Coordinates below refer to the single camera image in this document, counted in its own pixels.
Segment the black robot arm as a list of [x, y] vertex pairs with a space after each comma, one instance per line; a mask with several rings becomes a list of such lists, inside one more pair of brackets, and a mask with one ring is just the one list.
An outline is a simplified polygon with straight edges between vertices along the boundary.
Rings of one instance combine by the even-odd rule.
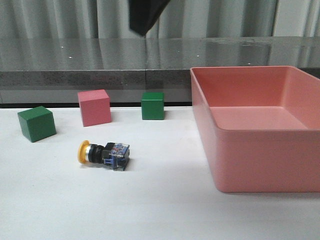
[[169, 0], [129, 0], [129, 28], [145, 36], [169, 4]]

